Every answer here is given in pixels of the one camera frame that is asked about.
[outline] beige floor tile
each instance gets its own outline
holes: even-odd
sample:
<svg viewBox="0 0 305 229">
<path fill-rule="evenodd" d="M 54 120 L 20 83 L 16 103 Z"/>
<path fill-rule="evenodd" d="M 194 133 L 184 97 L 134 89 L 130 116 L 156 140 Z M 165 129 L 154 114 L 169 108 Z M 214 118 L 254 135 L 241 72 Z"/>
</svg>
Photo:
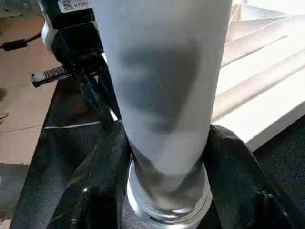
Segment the beige floor tile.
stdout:
<svg viewBox="0 0 305 229">
<path fill-rule="evenodd" d="M 2 223 L 2 225 L 0 226 L 0 229 L 9 229 L 10 228 L 10 222 L 11 220 L 6 220 Z"/>
<path fill-rule="evenodd" d="M 30 164 L 41 126 L 0 133 L 0 163 Z"/>
<path fill-rule="evenodd" d="M 0 43 L 28 38 L 42 29 L 42 18 L 15 18 L 0 20 Z M 28 47 L 6 52 L 0 50 L 0 87 L 9 88 L 30 84 L 29 74 L 58 66 L 41 38 L 29 43 Z"/>
<path fill-rule="evenodd" d="M 0 111 L 9 113 L 0 125 L 0 133 L 41 126 L 48 111 L 55 83 L 39 88 L 28 84 L 5 89 Z"/>
</svg>

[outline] barcode label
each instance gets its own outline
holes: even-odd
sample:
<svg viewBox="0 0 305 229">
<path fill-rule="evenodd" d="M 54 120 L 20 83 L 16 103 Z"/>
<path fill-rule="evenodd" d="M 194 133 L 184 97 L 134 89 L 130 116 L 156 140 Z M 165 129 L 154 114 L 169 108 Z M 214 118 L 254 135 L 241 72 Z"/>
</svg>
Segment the barcode label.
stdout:
<svg viewBox="0 0 305 229">
<path fill-rule="evenodd" d="M 60 0 L 58 6 L 62 13 L 69 13 L 91 8 L 92 0 Z"/>
</svg>

